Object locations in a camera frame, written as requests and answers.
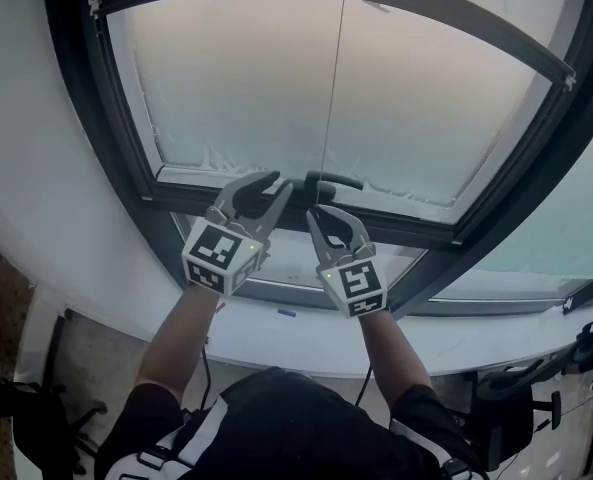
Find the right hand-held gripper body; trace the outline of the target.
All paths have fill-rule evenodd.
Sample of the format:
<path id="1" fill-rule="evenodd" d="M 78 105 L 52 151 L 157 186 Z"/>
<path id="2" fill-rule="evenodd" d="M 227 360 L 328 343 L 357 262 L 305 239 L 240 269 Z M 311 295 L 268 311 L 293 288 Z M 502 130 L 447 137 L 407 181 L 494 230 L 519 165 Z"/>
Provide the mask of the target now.
<path id="1" fill-rule="evenodd" d="M 348 319 L 387 307 L 387 280 L 372 242 L 327 265 L 321 263 L 317 274 L 324 292 Z"/>

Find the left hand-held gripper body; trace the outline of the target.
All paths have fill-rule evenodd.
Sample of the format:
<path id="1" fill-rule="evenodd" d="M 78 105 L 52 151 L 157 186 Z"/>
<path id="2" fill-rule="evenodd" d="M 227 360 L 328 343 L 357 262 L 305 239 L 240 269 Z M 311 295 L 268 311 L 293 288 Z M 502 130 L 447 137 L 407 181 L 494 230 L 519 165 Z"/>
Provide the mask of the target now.
<path id="1" fill-rule="evenodd" d="M 182 250 L 188 282 L 229 297 L 257 272 L 268 256 L 272 211 L 257 218 L 238 214 L 231 202 L 211 206 Z"/>

